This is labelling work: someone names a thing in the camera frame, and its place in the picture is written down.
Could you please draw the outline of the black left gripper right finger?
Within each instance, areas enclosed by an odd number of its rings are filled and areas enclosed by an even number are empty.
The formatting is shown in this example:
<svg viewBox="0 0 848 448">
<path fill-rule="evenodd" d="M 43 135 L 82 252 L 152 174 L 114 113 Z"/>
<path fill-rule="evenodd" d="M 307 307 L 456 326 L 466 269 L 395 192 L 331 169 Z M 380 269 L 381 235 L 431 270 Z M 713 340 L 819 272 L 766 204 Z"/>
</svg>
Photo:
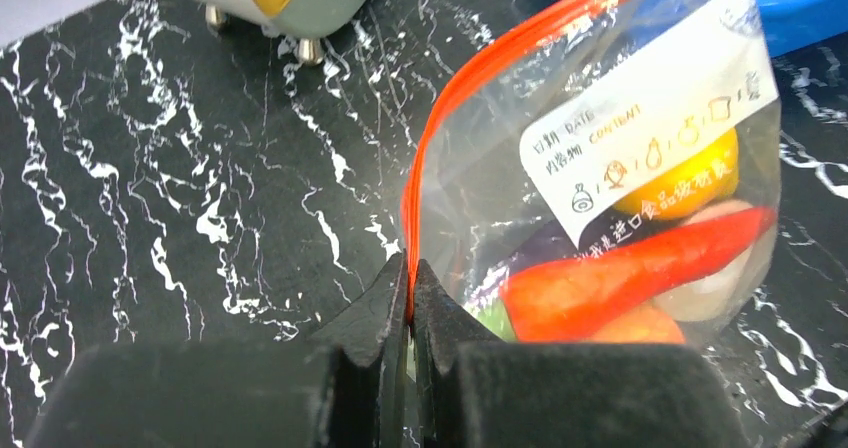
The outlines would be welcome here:
<svg viewBox="0 0 848 448">
<path fill-rule="evenodd" d="M 426 262 L 413 281 L 426 447 L 743 447 L 713 368 L 674 344 L 510 343 Z"/>
</svg>

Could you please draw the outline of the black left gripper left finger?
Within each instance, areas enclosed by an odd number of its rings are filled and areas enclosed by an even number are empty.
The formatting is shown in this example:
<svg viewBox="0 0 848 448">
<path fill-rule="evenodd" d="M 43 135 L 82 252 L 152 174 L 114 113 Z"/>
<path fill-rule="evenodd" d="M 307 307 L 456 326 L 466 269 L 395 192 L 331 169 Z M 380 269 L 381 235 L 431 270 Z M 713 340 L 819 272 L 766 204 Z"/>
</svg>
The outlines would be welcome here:
<svg viewBox="0 0 848 448">
<path fill-rule="evenodd" d="M 406 258 L 308 336 L 101 345 L 60 380 L 30 447 L 397 447 Z"/>
</svg>

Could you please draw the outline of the purple toy eggplant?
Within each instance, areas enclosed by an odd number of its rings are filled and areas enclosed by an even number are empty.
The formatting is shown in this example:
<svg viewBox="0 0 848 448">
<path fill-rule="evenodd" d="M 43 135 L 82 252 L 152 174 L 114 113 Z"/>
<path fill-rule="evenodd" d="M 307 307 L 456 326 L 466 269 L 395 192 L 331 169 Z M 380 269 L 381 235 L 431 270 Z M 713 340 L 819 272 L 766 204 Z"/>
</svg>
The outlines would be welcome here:
<svg viewBox="0 0 848 448">
<path fill-rule="evenodd" d="M 471 284 L 463 290 L 471 303 L 493 298 L 500 283 L 524 269 L 558 259 L 601 255 L 647 237 L 649 229 L 631 215 L 605 214 L 587 226 L 579 244 L 574 244 L 560 224 L 549 221 L 517 246 L 501 248 L 477 258 L 480 266 L 472 272 Z"/>
</svg>

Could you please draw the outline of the clear orange-zip bag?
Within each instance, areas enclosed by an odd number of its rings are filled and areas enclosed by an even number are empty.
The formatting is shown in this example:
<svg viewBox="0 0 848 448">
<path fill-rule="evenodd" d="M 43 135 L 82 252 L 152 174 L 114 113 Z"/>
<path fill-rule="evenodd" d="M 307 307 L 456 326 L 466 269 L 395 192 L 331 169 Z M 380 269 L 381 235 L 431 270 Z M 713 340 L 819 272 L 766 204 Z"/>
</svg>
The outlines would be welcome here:
<svg viewBox="0 0 848 448">
<path fill-rule="evenodd" d="M 467 302 L 480 253 L 513 248 L 552 220 L 579 244 L 594 220 L 629 215 L 616 202 L 731 129 L 739 183 L 730 197 L 686 218 L 631 216 L 649 229 L 643 240 L 751 207 L 773 209 L 777 228 L 781 109 L 768 52 L 755 43 L 663 61 L 634 45 L 630 18 L 620 3 L 561 0 L 446 85 L 402 201 L 411 282 L 426 262 L 475 318 L 517 274 L 490 300 Z M 685 343 L 705 345 L 736 315 L 718 329 L 676 323 Z"/>
</svg>

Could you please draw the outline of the yellow toy pear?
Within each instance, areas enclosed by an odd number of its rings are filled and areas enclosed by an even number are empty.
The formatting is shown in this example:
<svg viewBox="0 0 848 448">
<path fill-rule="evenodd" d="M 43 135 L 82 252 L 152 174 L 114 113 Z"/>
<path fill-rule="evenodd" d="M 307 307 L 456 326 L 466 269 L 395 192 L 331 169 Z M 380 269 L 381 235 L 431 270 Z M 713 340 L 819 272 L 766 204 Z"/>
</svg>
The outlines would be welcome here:
<svg viewBox="0 0 848 448">
<path fill-rule="evenodd" d="M 693 215 L 705 205 L 730 197 L 739 183 L 739 143 L 731 129 L 695 156 L 636 189 L 613 205 L 619 212 L 649 220 Z"/>
</svg>

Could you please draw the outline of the orange-red toy peach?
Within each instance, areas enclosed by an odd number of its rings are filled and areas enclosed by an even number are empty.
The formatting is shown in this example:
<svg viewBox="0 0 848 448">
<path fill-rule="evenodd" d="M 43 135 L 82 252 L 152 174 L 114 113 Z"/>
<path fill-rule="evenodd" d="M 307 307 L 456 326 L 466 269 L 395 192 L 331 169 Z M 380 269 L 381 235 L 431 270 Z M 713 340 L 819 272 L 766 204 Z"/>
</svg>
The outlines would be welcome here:
<svg viewBox="0 0 848 448">
<path fill-rule="evenodd" d="M 627 311 L 605 324 L 587 340 L 597 343 L 686 342 L 676 321 L 652 303 L 644 303 Z"/>
</svg>

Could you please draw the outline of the white toy onion half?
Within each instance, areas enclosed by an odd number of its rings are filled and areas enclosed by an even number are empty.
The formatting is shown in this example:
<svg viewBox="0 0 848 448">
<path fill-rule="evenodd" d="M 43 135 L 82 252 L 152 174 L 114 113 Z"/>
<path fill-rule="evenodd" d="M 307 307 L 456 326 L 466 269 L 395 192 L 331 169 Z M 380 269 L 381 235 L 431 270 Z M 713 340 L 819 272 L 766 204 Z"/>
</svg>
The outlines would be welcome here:
<svg viewBox="0 0 848 448">
<path fill-rule="evenodd" d="M 677 322 L 727 324 L 763 282 L 771 265 L 777 237 L 774 221 L 745 251 L 721 270 L 681 285 L 653 299 L 659 309 Z"/>
</svg>

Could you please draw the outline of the blue plastic bin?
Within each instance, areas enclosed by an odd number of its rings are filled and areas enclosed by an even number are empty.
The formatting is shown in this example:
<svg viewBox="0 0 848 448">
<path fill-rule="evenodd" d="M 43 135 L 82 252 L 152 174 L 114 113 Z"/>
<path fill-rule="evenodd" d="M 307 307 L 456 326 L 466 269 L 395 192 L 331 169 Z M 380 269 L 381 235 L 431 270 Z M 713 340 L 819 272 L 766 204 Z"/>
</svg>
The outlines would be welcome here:
<svg viewBox="0 0 848 448">
<path fill-rule="evenodd" d="M 842 34 L 847 0 L 596 0 L 630 14 L 628 37 L 663 61 L 762 44 L 770 56 Z"/>
</svg>

